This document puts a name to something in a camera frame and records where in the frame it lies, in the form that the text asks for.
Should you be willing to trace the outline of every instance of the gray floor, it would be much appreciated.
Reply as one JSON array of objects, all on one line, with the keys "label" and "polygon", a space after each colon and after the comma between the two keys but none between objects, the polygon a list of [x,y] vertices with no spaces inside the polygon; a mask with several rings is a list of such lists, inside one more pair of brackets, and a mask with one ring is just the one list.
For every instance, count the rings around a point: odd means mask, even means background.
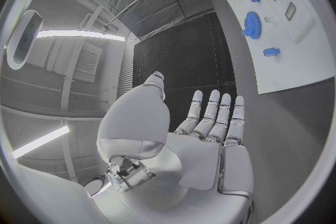
[{"label": "gray floor", "polygon": [[309,176],[331,124],[334,79],[258,95],[249,48],[226,0],[212,0],[246,106],[244,145],[255,176],[255,223],[283,206]]}]

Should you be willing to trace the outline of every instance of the robotic hand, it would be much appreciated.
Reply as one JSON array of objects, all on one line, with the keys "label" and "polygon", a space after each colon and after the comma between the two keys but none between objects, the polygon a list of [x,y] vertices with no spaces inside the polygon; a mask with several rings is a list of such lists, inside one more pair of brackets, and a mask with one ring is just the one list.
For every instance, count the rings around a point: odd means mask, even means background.
[{"label": "robotic hand", "polygon": [[228,127],[228,116],[230,113],[231,96],[229,94],[224,94],[222,96],[216,119],[220,93],[217,90],[213,90],[209,98],[204,118],[199,122],[202,97],[203,94],[201,91],[195,92],[188,117],[174,133],[190,135],[206,142],[220,144],[223,142],[234,142],[238,145],[242,145],[244,134],[244,98],[242,96],[238,96],[236,98],[234,114],[232,116],[230,129],[225,140]]}]

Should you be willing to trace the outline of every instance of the blue gear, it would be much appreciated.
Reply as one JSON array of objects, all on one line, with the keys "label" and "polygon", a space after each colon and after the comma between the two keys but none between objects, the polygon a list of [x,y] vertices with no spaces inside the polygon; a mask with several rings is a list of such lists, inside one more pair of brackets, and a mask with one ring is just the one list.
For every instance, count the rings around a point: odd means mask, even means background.
[{"label": "blue gear", "polygon": [[262,35],[262,22],[259,15],[250,11],[244,21],[245,29],[241,32],[243,36],[249,36],[252,39],[258,39]]}]

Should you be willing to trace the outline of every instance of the fluorescent light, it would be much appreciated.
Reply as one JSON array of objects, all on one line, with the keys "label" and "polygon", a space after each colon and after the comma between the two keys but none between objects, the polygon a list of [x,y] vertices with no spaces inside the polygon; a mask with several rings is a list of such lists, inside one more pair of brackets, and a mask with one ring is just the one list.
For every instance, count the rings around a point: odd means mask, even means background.
[{"label": "fluorescent light", "polygon": [[104,35],[99,32],[78,31],[78,30],[49,30],[40,31],[37,38],[48,38],[51,36],[83,36],[86,38],[103,38],[118,41],[125,41],[125,38],[117,35]]},{"label": "fluorescent light", "polygon": [[103,186],[95,195],[92,195],[92,197],[104,192],[105,190],[107,190],[109,187],[112,186],[111,182],[108,182],[105,186]]},{"label": "fluorescent light", "polygon": [[43,146],[44,144],[47,144],[48,142],[66,134],[68,132],[70,132],[68,126],[61,127],[58,130],[55,130],[51,133],[48,133],[45,136],[42,136],[42,137],[26,144],[25,146],[20,147],[17,150],[14,150],[12,152],[13,157],[14,157],[14,159],[17,159],[17,158],[21,157],[22,155],[27,154],[28,152],[30,152],[30,151],[32,151],[32,150],[34,150],[34,149],[36,149],[40,146]]}]

